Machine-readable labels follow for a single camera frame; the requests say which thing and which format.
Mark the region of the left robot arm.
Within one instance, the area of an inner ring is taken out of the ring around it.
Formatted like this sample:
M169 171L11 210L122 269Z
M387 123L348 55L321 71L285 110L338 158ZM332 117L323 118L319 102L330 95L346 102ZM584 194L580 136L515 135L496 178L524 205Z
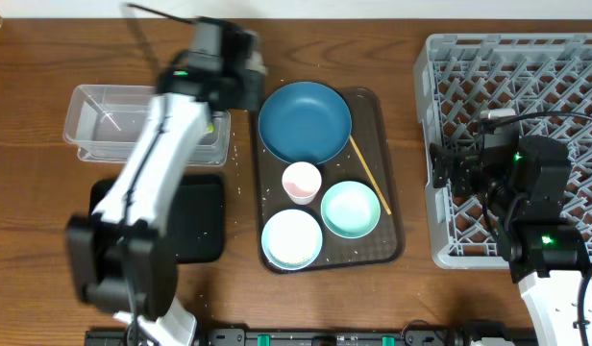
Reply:
M172 201L211 117L256 111L261 54L219 58L183 51L159 75L135 149L89 216L72 215L66 246L78 299L128 323L159 345L190 345L196 318L176 297L178 270L167 239Z

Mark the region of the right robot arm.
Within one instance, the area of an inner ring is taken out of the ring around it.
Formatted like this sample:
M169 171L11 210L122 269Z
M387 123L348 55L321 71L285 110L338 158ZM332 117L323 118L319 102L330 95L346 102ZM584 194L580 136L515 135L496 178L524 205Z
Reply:
M541 345L592 345L592 258L562 217L572 171L566 146L545 136L495 139L479 151L429 148L432 185L477 195Z

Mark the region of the mint green bowl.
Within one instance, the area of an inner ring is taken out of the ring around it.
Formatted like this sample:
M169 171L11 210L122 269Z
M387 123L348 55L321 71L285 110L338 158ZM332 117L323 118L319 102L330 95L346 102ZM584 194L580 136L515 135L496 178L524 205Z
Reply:
M382 206L368 185L344 181L326 191L320 211L325 226L333 234L355 239L370 234L376 228Z

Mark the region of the light blue bowl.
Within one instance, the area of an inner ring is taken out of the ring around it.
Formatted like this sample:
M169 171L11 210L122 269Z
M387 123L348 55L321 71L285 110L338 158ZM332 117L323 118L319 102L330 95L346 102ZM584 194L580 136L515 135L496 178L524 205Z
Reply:
M282 210L271 216L261 234L266 258L282 270L296 271L312 264L321 252L319 223L303 210Z

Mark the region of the white pink paper cup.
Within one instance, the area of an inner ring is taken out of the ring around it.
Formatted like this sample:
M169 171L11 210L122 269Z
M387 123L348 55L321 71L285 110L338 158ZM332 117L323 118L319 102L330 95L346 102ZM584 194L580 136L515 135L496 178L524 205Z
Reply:
M289 199L297 205L307 205L322 185L320 171L311 163L294 162L282 175L282 187Z

